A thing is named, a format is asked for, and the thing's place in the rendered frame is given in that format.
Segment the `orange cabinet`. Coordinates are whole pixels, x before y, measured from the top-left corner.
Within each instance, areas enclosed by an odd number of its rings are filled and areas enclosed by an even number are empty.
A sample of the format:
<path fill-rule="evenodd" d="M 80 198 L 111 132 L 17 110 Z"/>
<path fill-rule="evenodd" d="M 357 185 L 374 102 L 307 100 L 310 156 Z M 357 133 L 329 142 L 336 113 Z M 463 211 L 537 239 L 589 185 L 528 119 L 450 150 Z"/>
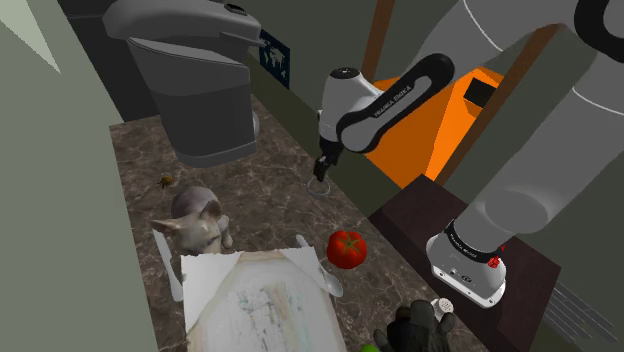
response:
<path fill-rule="evenodd" d="M 503 76 L 477 67 L 389 129 L 365 157 L 396 185 L 437 178 L 482 108 L 464 98 L 472 82 L 498 87 Z"/>

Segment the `red tomato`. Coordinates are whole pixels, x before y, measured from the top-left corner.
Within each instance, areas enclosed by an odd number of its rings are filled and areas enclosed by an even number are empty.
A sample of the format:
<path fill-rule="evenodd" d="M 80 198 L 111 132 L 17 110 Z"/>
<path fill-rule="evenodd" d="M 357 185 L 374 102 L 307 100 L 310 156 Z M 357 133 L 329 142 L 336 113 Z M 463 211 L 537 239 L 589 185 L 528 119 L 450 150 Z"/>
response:
<path fill-rule="evenodd" d="M 366 260 L 367 244 L 360 233 L 339 230 L 330 235 L 326 256 L 336 267 L 350 270 Z"/>

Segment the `dark maroon robot stand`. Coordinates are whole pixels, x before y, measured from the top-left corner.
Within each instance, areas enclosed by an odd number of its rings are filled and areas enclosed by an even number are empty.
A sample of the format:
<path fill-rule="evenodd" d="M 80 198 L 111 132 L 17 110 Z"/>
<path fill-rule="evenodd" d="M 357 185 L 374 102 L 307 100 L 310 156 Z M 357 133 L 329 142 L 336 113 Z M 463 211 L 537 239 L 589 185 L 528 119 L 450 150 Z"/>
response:
<path fill-rule="evenodd" d="M 494 307 L 483 309 L 433 274 L 426 241 L 441 232 L 466 204 L 421 175 L 369 216 L 369 220 L 440 296 L 490 352 L 529 352 L 560 267 L 513 237 L 502 261 L 506 290 Z"/>

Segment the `dark world map picture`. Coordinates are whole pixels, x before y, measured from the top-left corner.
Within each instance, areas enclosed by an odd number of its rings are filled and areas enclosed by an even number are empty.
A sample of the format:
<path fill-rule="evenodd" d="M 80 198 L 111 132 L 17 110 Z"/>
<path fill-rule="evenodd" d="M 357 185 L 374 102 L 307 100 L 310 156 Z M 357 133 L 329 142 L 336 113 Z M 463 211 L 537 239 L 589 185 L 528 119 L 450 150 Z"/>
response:
<path fill-rule="evenodd" d="M 286 89 L 290 88 L 290 49 L 270 33 L 261 30 L 264 45 L 258 48 L 260 65 Z"/>

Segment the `white spoon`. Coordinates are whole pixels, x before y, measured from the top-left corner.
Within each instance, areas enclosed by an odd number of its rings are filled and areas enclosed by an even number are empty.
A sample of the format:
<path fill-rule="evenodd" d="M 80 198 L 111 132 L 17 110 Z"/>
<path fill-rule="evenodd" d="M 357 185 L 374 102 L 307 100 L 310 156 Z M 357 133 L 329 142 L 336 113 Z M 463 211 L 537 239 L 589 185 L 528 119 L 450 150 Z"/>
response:
<path fill-rule="evenodd" d="M 302 248 L 309 247 L 309 244 L 301 234 L 296 235 L 296 241 Z M 329 273 L 321 264 L 318 267 L 323 276 L 327 292 L 334 297 L 341 298 L 344 294 L 344 289 L 338 278 Z"/>

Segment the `grey coffee machine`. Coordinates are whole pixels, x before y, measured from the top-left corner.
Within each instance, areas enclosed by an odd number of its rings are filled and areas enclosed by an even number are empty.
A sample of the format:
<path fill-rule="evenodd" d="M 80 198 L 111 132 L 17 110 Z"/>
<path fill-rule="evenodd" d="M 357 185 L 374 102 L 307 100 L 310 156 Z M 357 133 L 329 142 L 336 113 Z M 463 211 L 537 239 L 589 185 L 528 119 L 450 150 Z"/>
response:
<path fill-rule="evenodd" d="M 255 153 L 243 60 L 264 44 L 257 19 L 229 0 L 116 0 L 103 23 L 128 45 L 180 162 L 208 168 Z"/>

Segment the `grey cat figure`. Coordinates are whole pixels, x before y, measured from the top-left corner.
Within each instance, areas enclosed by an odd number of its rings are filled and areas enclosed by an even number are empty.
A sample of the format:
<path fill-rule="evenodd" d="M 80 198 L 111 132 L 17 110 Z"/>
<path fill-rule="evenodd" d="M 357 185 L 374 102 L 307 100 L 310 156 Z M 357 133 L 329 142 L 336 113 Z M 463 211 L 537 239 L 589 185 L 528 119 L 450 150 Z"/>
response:
<path fill-rule="evenodd" d="M 177 235 L 181 247 L 189 252 L 216 254 L 233 245 L 230 218 L 215 193 L 206 187 L 189 186 L 178 193 L 171 203 L 171 218 L 150 223 L 159 232 L 170 230 Z"/>

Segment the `white paper tray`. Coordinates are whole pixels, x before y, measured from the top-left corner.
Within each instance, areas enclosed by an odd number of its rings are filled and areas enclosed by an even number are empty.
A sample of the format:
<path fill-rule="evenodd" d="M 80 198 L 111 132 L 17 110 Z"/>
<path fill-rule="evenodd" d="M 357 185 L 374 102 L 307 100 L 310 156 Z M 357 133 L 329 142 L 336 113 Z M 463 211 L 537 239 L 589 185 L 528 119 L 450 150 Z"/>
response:
<path fill-rule="evenodd" d="M 183 256 L 188 352 L 347 352 L 311 247 Z"/>

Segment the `white salt shaker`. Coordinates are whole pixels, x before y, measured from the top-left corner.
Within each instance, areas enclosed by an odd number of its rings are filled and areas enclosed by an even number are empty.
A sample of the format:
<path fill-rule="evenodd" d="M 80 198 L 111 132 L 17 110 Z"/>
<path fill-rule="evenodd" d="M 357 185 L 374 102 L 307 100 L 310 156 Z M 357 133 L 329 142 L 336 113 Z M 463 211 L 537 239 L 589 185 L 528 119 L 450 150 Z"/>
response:
<path fill-rule="evenodd" d="M 445 314 L 454 313 L 454 306 L 447 298 L 436 298 L 431 301 L 431 305 L 434 309 L 434 315 L 438 321 L 441 321 Z"/>

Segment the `black glove figure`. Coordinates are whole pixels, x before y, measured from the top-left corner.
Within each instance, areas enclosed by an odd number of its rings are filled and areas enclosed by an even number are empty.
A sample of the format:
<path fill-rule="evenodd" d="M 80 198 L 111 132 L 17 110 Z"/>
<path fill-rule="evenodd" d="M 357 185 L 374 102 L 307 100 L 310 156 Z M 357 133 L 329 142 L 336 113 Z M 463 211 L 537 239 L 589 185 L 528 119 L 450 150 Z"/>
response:
<path fill-rule="evenodd" d="M 375 329 L 373 339 L 380 352 L 452 352 L 448 334 L 456 322 L 453 312 L 438 320 L 433 305 L 417 299 L 410 306 L 398 307 L 386 332 Z"/>

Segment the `white knife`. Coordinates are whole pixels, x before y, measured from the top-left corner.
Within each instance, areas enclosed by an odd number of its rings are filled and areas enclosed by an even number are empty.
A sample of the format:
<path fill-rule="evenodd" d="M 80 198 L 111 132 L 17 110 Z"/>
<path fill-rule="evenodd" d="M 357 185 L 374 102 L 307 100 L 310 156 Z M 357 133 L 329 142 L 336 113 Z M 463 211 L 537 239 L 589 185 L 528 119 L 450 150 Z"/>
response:
<path fill-rule="evenodd" d="M 175 272 L 173 270 L 173 267 L 171 264 L 172 253 L 168 246 L 167 240 L 161 232 L 155 229 L 152 230 L 152 233 L 153 233 L 153 237 L 156 242 L 159 254 L 161 256 L 163 265 L 167 272 L 172 298 L 175 302 L 181 302 L 184 299 L 183 287 L 182 287 L 180 280 L 176 277 Z"/>

